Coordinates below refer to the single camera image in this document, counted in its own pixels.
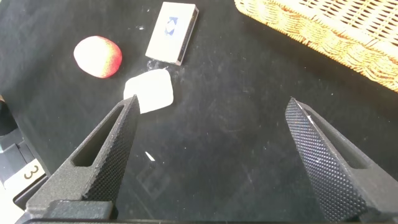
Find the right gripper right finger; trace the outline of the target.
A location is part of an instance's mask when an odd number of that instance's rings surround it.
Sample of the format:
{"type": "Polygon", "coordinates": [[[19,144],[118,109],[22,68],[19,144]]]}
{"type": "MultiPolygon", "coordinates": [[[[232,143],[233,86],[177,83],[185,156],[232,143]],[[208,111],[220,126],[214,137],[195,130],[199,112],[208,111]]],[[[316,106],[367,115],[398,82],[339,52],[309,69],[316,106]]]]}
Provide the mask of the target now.
{"type": "Polygon", "coordinates": [[[325,218],[397,222],[397,181],[308,105],[291,98],[285,120],[325,218]]]}

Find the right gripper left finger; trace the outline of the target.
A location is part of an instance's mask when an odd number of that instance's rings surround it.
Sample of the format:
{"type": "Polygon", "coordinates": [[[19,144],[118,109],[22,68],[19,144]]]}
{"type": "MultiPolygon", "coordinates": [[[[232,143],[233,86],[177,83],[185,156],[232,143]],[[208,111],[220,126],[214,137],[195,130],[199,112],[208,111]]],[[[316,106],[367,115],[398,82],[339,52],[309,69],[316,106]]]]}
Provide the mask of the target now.
{"type": "Polygon", "coordinates": [[[31,220],[107,220],[126,170],[139,100],[120,101],[28,200],[31,220]]]}

